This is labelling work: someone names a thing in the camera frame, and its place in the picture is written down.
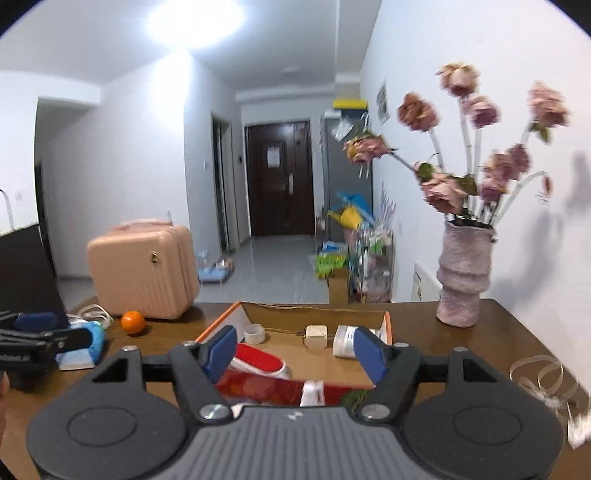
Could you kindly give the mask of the person's left hand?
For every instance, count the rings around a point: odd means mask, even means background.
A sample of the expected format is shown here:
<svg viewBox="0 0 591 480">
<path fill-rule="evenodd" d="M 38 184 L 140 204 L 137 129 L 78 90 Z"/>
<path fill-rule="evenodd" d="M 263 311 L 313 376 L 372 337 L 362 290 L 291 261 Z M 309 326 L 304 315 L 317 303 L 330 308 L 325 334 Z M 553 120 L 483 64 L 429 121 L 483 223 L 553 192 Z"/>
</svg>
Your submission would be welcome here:
<svg viewBox="0 0 591 480">
<path fill-rule="evenodd" d="M 6 428 L 6 414 L 8 410 L 8 395 L 10 392 L 10 382 L 6 373 L 1 375 L 0 381 L 0 441 L 3 439 Z"/>
</svg>

